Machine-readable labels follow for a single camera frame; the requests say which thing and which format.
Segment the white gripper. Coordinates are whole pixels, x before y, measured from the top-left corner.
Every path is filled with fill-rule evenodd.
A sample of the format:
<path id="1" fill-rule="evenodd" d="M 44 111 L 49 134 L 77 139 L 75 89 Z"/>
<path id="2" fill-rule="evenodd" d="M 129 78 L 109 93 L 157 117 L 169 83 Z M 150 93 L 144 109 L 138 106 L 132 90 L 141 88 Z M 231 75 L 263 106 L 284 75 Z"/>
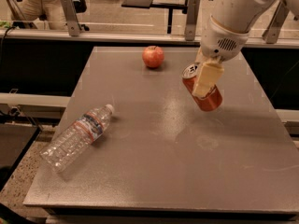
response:
<path id="1" fill-rule="evenodd" d="M 222 61 L 233 59 L 244 47 L 249 38 L 248 33 L 237 33 L 223 27 L 212 16 L 202 29 L 200 49 L 195 63 L 202 63 L 194 81 L 192 94 L 206 97 L 216 85 L 224 72 L 221 63 L 207 62 L 208 58 L 220 58 Z"/>

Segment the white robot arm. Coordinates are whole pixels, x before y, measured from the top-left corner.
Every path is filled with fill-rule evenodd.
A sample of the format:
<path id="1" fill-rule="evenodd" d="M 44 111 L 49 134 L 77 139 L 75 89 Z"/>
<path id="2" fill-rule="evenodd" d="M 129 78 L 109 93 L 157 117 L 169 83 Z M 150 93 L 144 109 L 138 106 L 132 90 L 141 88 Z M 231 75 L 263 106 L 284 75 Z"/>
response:
<path id="1" fill-rule="evenodd" d="M 254 23 L 276 1 L 299 16 L 299 0 L 216 0 L 202 30 L 195 62 L 200 65 L 192 94 L 206 96 L 221 77 L 222 63 L 233 59 L 246 44 Z"/>

